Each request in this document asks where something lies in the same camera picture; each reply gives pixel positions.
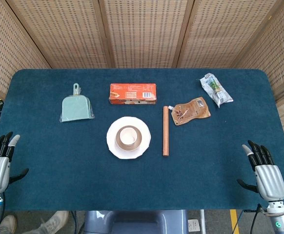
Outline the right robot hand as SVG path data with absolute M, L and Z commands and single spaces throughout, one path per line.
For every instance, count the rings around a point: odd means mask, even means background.
M 254 172 L 256 185 L 246 184 L 241 179 L 237 180 L 238 184 L 246 190 L 258 193 L 267 202 L 284 200 L 284 180 L 270 151 L 251 140 L 248 144 L 243 144 L 242 148 Z

